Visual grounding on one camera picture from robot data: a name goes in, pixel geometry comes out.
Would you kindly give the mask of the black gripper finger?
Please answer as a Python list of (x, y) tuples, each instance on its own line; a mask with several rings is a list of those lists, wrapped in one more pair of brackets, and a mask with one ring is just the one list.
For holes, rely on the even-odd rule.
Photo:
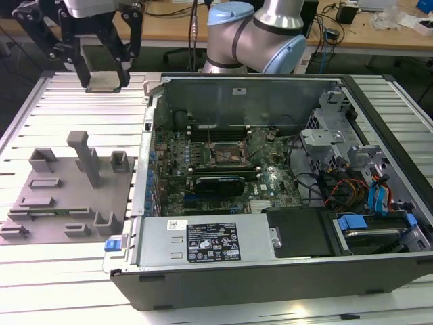
[(141, 48), (143, 3), (119, 3), (117, 11), (120, 12), (121, 18), (130, 28), (129, 42), (124, 44), (117, 33), (113, 23), (115, 12), (107, 12), (97, 16), (99, 23), (97, 37), (115, 61), (120, 87), (126, 87), (130, 80), (131, 60), (139, 55)]
[[(76, 19), (69, 14), (63, 1), (23, 1), (12, 16), (50, 60), (61, 60), (65, 65), (72, 66), (81, 86), (86, 88), (89, 85), (91, 73), (74, 33)], [(48, 27), (46, 17), (60, 27), (60, 38)]]

